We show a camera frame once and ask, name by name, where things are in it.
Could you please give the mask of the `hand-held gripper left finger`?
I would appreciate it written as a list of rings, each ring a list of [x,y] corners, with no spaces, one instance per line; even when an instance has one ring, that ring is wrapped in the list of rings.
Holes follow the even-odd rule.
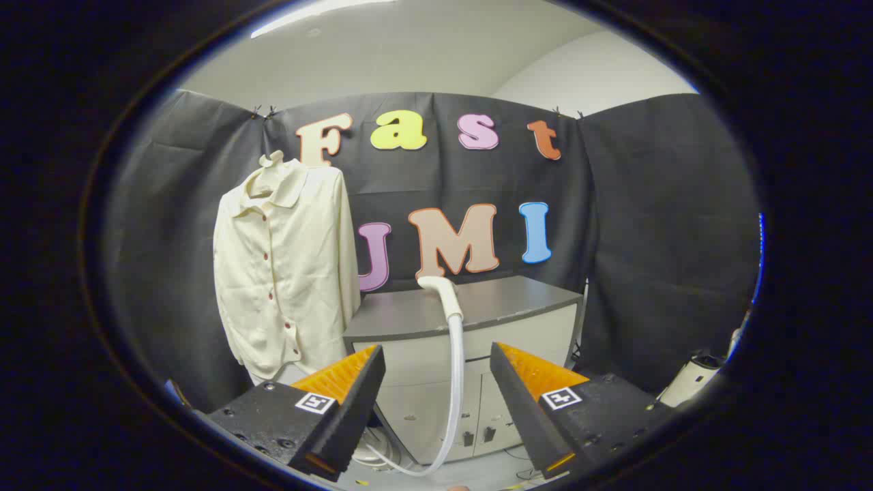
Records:
[[[211,413],[194,414],[256,459],[336,482],[384,375],[383,348],[374,344],[292,385],[265,381]]]

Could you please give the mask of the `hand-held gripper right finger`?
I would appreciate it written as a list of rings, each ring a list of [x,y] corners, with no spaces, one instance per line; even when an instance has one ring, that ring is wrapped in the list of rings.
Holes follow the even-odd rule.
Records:
[[[587,478],[649,449],[676,411],[614,374],[587,377],[493,342],[490,373],[534,468]]]

